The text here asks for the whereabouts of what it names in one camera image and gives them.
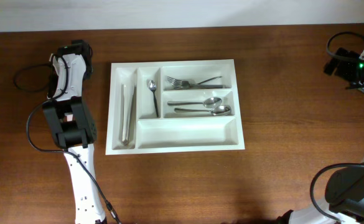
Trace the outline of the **metal tweezers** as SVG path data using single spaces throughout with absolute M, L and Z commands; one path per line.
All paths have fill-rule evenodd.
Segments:
M 123 123 L 121 132 L 121 143 L 124 146 L 129 144 L 129 135 L 131 127 L 131 115 L 134 103 L 135 87 L 131 85 L 122 84 L 122 102 L 123 102 Z

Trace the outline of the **small teaspoon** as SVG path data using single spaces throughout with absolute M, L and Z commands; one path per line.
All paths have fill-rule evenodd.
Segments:
M 153 94 L 153 103 L 154 103 L 154 108 L 156 111 L 156 116 L 159 117 L 159 110 L 158 110 L 158 106 L 157 106 L 157 98 L 156 98 L 156 90 L 157 90 L 157 86 L 154 80 L 149 80 L 148 82 L 148 88 L 150 89 L 150 91 Z

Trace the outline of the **fork black handle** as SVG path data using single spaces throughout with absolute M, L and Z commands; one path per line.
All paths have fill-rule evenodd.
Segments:
M 219 79 L 219 78 L 221 78 L 221 77 L 222 77 L 222 76 L 212 77 L 212 78 L 206 79 L 206 80 L 204 80 L 204 81 L 201 81 L 201 82 L 198 82 L 198 83 L 191 83 L 191 84 L 198 84 L 198 85 L 201 85 L 201 84 L 204 84 L 204 83 L 206 83 L 206 82 L 210 82 L 210 81 L 212 81 L 212 80 Z

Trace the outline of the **large spoon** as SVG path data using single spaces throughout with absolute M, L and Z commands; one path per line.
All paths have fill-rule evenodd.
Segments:
M 189 113 L 189 112 L 206 112 L 212 116 L 226 116 L 231 113 L 231 107 L 228 105 L 221 105 L 210 110 L 193 110 L 193 109 L 184 109 L 184 108 L 175 108 L 174 111 L 176 113 Z
M 169 106 L 183 106 L 183 105 L 202 105 L 205 108 L 215 108 L 222 104 L 223 100 L 219 97 L 210 97 L 204 101 L 168 101 Z

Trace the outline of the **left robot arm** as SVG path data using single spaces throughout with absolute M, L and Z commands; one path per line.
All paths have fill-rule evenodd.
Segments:
M 106 223 L 95 185 L 93 143 L 97 129 L 82 98 L 82 85 L 93 73 L 92 49 L 73 40 L 50 57 L 48 102 L 42 109 L 54 143 L 65 150 L 75 199 L 75 223 Z

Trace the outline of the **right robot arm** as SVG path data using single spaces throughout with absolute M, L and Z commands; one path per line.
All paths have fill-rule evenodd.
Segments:
M 339 48 L 336 56 L 325 64 L 324 73 L 349 82 L 351 89 L 364 88 L 364 51 L 357 54 Z M 325 197 L 314 198 L 317 179 L 328 170 L 335 172 L 325 187 Z M 312 205 L 290 210 L 276 223 L 364 223 L 364 158 L 361 163 L 341 163 L 324 167 L 310 183 Z

